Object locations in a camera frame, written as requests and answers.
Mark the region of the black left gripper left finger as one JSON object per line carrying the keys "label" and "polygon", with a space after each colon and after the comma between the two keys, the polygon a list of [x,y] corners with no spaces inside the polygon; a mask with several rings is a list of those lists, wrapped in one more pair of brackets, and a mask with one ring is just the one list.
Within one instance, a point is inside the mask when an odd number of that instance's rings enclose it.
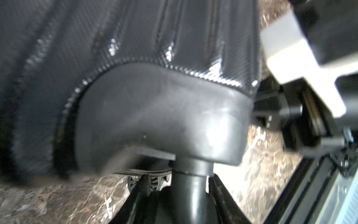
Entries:
{"label": "black left gripper left finger", "polygon": [[143,223],[142,219],[150,193],[150,177],[143,175],[109,224]]}

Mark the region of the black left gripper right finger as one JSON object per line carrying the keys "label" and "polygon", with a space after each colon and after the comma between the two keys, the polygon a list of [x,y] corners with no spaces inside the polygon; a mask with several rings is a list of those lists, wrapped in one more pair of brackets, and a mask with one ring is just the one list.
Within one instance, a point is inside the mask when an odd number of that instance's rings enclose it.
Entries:
{"label": "black left gripper right finger", "polygon": [[208,179],[208,187],[215,201],[219,224],[250,224],[217,174]]}

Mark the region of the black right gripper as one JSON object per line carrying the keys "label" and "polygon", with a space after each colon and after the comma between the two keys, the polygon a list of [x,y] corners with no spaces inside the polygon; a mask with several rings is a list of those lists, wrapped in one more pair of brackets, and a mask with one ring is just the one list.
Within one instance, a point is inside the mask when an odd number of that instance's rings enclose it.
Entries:
{"label": "black right gripper", "polygon": [[251,122],[279,132],[284,150],[304,157],[322,157],[346,146],[333,116],[303,79],[283,85],[273,77],[263,80]]}

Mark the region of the black hard-shell suitcase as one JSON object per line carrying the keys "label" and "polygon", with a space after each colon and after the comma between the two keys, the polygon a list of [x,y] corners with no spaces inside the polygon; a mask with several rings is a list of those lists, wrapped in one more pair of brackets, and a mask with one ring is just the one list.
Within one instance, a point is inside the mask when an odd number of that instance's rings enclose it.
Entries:
{"label": "black hard-shell suitcase", "polygon": [[142,224],[218,224],[260,81],[257,1],[1,1],[1,182],[150,177]]}

